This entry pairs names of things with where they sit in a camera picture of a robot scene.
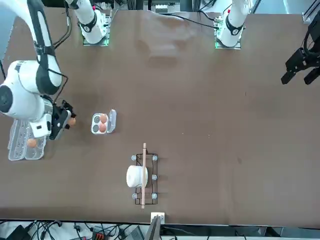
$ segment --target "plastic egg tray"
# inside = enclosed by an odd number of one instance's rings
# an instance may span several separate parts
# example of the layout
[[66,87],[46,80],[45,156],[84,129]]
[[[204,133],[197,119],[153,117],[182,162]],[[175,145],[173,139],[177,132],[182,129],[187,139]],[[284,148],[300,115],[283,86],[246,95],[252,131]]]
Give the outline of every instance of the plastic egg tray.
[[[103,114],[106,116],[106,123],[102,123],[100,121],[100,116],[103,115]],[[93,115],[93,117],[92,117],[91,132],[93,134],[106,134],[107,133],[107,124],[108,124],[108,122],[109,122],[109,118],[108,118],[107,114],[105,114],[105,113],[95,113]],[[101,132],[99,130],[99,125],[100,124],[104,124],[105,125],[105,131],[104,132]]]
[[36,139],[36,147],[28,147],[28,139],[34,139],[34,134],[27,120],[13,121],[10,129],[10,139],[8,143],[8,159],[17,160],[38,160],[45,153],[46,137]]

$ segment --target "metal rack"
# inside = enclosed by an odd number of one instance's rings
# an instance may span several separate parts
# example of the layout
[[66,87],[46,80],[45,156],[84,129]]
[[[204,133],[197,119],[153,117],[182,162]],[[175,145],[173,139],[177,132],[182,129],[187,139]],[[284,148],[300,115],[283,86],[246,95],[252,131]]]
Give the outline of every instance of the metal rack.
[[[142,166],[142,163],[140,161],[142,161],[143,159],[143,153],[139,153],[136,154],[136,166]],[[158,154],[156,153],[150,153],[148,152],[148,150],[146,150],[146,156],[148,157],[148,159],[151,160],[152,163],[152,175],[151,177],[148,176],[148,179],[150,179],[151,181],[151,193],[149,193],[148,195],[146,195],[147,197],[145,198],[145,205],[155,205],[158,204]],[[141,205],[142,203],[142,188],[141,187],[136,187],[135,188],[135,192],[134,192],[137,196],[136,199],[134,199],[134,204],[136,205]],[[152,198],[153,194],[157,194],[157,198],[154,199]]]

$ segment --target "mounting plate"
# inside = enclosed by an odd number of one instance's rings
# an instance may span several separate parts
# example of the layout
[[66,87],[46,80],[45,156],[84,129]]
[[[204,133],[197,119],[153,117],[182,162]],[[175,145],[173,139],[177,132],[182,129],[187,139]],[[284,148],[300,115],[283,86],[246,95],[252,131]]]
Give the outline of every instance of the mounting plate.
[[151,212],[150,223],[152,222],[152,219],[154,219],[157,215],[161,217],[161,224],[165,224],[165,213],[164,212]]

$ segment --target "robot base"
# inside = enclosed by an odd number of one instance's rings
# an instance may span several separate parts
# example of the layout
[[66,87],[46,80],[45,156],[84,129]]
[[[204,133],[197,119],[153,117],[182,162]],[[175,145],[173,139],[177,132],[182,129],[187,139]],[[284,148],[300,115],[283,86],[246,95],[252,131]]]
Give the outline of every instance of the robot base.
[[233,46],[233,47],[228,47],[222,44],[222,42],[218,39],[219,34],[221,33],[221,28],[224,25],[224,20],[222,18],[222,16],[219,16],[217,19],[217,22],[214,23],[215,27],[218,27],[219,30],[214,30],[214,48],[215,49],[236,49],[236,50],[240,50],[241,49],[241,36],[242,36],[242,32],[245,29],[245,26],[243,26],[241,32],[240,32],[240,38],[238,43]]
[[101,17],[103,19],[103,28],[105,28],[106,35],[98,42],[98,43],[89,43],[85,38],[83,38],[83,46],[102,46],[106,47],[109,45],[110,41],[110,24],[111,24],[111,18],[109,15],[106,15],[105,13],[101,13]]

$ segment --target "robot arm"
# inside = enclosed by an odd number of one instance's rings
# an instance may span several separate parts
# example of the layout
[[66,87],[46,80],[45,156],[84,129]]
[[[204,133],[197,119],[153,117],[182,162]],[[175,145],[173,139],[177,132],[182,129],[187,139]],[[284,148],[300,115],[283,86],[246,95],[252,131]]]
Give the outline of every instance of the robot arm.
[[107,34],[106,16],[93,10],[90,0],[65,0],[79,19],[82,35],[90,44],[96,44]]
[[223,45],[231,48],[238,43],[249,11],[248,0],[232,0],[230,13],[224,12],[223,14],[223,26],[217,37]]
[[[314,44],[308,49],[308,37],[311,36]],[[320,75],[320,11],[315,15],[308,26],[303,40],[303,47],[298,48],[295,53],[286,61],[286,73],[281,78],[282,84],[288,84],[297,72],[312,69],[305,77],[304,83],[311,84]]]
[[[28,25],[37,60],[14,61],[10,64],[6,79],[0,85],[0,111],[15,119],[28,120],[35,138],[49,136],[55,139],[73,113],[69,106],[71,111],[64,116],[66,119],[60,118],[67,110],[57,107],[46,96],[58,91],[62,76],[43,4],[41,0],[0,0],[1,5],[11,9]],[[64,123],[60,124],[59,129],[54,126],[57,121]]]

